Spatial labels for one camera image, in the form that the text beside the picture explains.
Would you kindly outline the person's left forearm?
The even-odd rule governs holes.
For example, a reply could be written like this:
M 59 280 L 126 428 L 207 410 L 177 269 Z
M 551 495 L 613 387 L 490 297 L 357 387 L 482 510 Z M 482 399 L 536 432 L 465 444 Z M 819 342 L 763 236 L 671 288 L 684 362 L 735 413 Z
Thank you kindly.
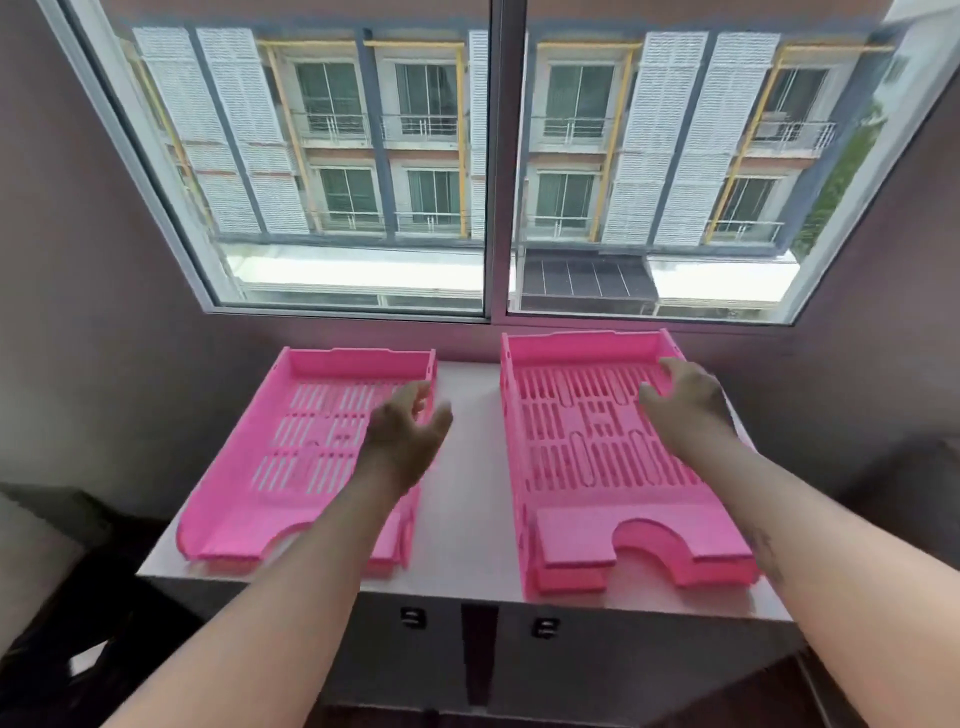
M 318 519 L 102 728 L 304 728 L 408 486 L 391 467 L 357 467 Z

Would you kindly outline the person's left hand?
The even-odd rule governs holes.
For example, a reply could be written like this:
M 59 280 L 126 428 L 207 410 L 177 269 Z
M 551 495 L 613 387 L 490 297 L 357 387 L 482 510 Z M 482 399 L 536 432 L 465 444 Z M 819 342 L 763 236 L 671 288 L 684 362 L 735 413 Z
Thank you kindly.
M 398 500 L 415 487 L 424 469 L 423 425 L 433 385 L 427 380 L 399 387 L 370 414 L 356 457 L 354 480 L 373 483 Z

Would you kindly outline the person's right forearm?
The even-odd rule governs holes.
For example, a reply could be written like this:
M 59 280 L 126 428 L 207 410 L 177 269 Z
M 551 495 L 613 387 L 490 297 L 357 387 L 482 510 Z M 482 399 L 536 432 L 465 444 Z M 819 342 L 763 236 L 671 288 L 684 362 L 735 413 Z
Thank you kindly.
M 870 728 L 960 728 L 960 572 L 812 488 L 722 423 L 663 427 L 720 498 Z

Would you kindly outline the person's right hand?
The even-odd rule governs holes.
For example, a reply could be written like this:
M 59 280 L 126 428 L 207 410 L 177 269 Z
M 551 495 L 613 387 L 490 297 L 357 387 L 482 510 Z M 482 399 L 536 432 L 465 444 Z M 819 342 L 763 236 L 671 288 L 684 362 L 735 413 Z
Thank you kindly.
M 669 379 L 670 431 L 658 435 L 666 449 L 693 466 L 718 445 L 738 443 L 738 433 L 726 395 L 712 374 L 699 364 L 663 357 L 658 365 Z

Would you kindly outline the white cabinet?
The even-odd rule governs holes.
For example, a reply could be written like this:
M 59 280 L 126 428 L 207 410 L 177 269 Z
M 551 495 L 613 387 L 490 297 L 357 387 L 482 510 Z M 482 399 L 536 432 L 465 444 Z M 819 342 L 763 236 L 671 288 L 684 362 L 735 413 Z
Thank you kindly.
M 438 366 L 456 420 L 424 480 L 412 556 L 366 580 L 321 697 L 495 718 L 644 725 L 796 653 L 799 630 L 773 588 L 675 588 L 621 551 L 604 593 L 524 598 L 499 367 Z M 402 625 L 424 608 L 424 630 Z M 552 639 L 537 617 L 560 619 Z

